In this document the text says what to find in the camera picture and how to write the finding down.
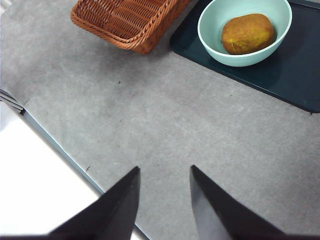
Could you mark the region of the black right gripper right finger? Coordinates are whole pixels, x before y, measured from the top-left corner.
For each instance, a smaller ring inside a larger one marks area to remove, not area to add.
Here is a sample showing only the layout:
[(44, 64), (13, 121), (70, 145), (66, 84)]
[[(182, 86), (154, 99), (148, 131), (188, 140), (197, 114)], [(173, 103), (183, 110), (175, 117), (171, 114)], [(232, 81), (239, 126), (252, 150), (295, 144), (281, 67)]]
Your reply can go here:
[(223, 190), (197, 166), (189, 172), (192, 212), (201, 240), (318, 240), (287, 234)]

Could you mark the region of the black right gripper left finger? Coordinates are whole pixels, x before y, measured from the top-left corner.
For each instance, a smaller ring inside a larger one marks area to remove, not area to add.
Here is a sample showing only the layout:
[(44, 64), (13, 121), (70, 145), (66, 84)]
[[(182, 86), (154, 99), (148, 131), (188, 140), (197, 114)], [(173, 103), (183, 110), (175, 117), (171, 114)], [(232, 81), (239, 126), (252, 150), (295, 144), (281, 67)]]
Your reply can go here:
[(134, 167), (91, 205), (41, 235), (3, 235), (2, 240), (129, 240), (140, 196), (140, 168)]

